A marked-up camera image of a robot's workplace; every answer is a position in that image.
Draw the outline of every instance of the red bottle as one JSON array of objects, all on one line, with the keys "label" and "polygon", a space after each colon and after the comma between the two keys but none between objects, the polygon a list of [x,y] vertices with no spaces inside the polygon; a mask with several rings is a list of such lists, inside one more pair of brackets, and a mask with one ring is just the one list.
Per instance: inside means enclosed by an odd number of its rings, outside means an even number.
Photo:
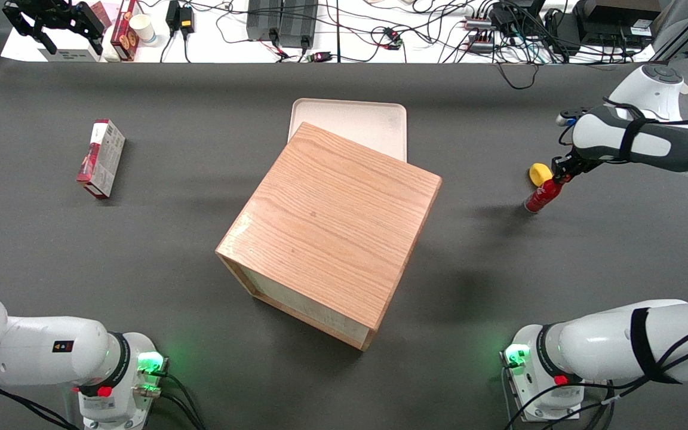
[{"label": "red bottle", "polygon": [[563,185],[563,183],[554,182],[554,179],[546,180],[524,201],[524,208],[529,210],[529,212],[538,213],[549,202],[557,198],[559,193],[562,192]]}]

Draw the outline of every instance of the gray table surface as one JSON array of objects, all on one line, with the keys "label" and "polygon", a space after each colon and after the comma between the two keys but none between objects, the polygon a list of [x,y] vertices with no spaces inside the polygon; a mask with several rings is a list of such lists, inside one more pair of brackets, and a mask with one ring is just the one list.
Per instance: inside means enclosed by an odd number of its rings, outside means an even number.
[{"label": "gray table surface", "polygon": [[[546,66],[514,91],[492,66],[0,59],[0,300],[147,334],[210,428],[503,428],[497,352],[519,327],[688,300],[688,179],[602,166],[536,217],[518,210],[527,167],[565,153],[557,112],[600,103],[633,68]],[[365,354],[252,299],[214,255],[300,97],[402,103],[408,160],[444,180]],[[99,202],[74,178],[105,117],[128,144]],[[62,408],[56,387],[14,391]],[[185,427],[156,403],[150,429]],[[49,425],[0,398],[8,428]],[[613,428],[688,428],[688,384],[638,390]]]}]

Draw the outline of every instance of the yellow cap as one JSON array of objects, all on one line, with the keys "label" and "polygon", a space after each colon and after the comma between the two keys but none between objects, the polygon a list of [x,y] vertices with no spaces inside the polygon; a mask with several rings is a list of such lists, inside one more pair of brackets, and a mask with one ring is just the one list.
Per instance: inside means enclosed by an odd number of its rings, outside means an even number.
[{"label": "yellow cap", "polygon": [[530,180],[535,184],[536,187],[543,185],[549,179],[552,179],[554,174],[551,173],[551,169],[543,163],[535,163],[530,166]]}]

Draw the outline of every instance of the sticker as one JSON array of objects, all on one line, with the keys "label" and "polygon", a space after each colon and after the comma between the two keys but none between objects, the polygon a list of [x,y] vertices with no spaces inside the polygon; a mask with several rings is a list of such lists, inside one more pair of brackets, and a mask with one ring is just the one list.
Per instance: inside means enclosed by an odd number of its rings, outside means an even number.
[{"label": "sticker", "polygon": [[631,27],[649,28],[650,25],[652,25],[651,19],[639,19]]},{"label": "sticker", "polygon": [[107,411],[115,409],[113,397],[84,397],[84,408],[88,411]]},{"label": "sticker", "polygon": [[73,340],[55,340],[52,346],[54,353],[69,353],[73,351]]},{"label": "sticker", "polygon": [[631,34],[636,36],[652,36],[652,30],[647,28],[631,27]]},{"label": "sticker", "polygon": [[581,395],[581,389],[572,387],[555,389],[551,394],[552,397],[557,398],[577,397],[577,395]]}]

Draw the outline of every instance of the black velcro strap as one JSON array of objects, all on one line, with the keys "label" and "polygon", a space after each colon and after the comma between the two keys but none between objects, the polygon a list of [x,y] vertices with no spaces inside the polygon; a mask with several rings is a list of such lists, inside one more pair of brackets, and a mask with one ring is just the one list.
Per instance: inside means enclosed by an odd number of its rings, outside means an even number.
[{"label": "black velcro strap", "polygon": [[680,384],[676,379],[667,376],[655,360],[652,347],[647,337],[647,315],[649,308],[634,309],[631,314],[631,348],[641,371],[650,381],[668,384]]},{"label": "black velcro strap", "polygon": [[631,147],[633,147],[633,141],[636,139],[639,131],[644,126],[644,124],[649,124],[650,122],[658,122],[657,119],[648,119],[644,116],[639,118],[634,118],[628,123],[628,127],[625,127],[625,134],[623,134],[623,140],[620,142],[620,156],[619,158],[623,161],[631,160]]}]

